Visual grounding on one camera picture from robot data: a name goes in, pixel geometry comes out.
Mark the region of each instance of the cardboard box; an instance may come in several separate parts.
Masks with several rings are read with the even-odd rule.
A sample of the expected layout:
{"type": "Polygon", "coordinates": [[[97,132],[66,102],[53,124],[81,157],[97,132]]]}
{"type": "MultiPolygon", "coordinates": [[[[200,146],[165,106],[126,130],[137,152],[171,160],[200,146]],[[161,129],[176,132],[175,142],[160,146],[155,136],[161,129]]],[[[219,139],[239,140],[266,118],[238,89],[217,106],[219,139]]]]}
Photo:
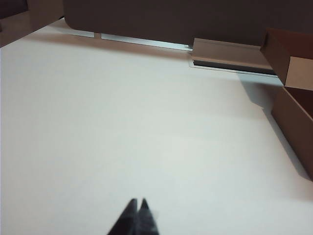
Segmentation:
{"type": "Polygon", "coordinates": [[[272,115],[313,180],[313,91],[283,87],[272,115]]]}
{"type": "Polygon", "coordinates": [[[313,90],[313,34],[267,29],[261,52],[286,87],[313,90]]]}

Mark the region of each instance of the cardboard wall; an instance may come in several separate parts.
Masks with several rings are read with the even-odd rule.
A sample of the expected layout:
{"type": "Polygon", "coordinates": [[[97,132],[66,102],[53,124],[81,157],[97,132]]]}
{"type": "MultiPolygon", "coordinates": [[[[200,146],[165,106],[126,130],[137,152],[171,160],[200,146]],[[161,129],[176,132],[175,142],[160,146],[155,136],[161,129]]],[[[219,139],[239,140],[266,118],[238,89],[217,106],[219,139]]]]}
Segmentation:
{"type": "Polygon", "coordinates": [[[27,0],[28,11],[0,20],[0,47],[62,17],[62,0],[27,0]]]}

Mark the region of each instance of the white table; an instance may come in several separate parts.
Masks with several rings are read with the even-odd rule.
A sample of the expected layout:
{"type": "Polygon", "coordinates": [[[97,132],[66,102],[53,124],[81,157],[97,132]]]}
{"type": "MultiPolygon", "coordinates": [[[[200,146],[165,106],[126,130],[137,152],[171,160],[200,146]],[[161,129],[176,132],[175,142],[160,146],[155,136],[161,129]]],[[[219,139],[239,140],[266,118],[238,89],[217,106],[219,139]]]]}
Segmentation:
{"type": "Polygon", "coordinates": [[[278,78],[70,32],[1,49],[3,235],[104,235],[133,197],[161,235],[313,234],[313,182],[270,115],[278,78]]]}

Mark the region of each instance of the brown cardboard box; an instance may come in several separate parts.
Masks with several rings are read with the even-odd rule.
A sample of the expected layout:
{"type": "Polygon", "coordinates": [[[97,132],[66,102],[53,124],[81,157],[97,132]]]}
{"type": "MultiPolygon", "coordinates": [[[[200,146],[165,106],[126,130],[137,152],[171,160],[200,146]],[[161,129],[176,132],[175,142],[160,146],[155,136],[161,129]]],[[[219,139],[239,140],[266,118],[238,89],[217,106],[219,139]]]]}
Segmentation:
{"type": "Polygon", "coordinates": [[[313,90],[313,34],[267,29],[261,52],[285,86],[313,90]]]}
{"type": "Polygon", "coordinates": [[[283,87],[272,115],[313,180],[313,91],[283,87]]]}
{"type": "Polygon", "coordinates": [[[27,0],[28,11],[0,19],[0,47],[36,31],[63,16],[62,0],[27,0]]]}

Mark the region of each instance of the dark wall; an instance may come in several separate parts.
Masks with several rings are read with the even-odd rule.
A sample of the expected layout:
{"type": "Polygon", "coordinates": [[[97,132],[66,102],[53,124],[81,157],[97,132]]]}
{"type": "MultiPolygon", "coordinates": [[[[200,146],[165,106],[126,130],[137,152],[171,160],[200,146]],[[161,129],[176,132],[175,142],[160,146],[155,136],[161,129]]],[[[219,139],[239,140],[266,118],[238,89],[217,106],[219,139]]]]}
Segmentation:
{"type": "Polygon", "coordinates": [[[75,29],[193,44],[260,45],[266,27],[313,33],[313,0],[64,0],[75,29]]]}
{"type": "Polygon", "coordinates": [[[0,0],[0,19],[27,11],[26,0],[0,0]]]}

